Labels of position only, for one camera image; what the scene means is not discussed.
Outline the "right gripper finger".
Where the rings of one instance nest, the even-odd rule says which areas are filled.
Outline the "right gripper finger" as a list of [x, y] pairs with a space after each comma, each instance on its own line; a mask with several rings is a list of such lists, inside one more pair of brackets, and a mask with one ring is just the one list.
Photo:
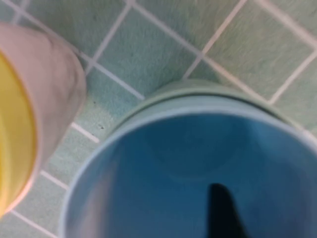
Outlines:
[[207, 237], [248, 237], [231, 192], [220, 183], [213, 183], [209, 186]]

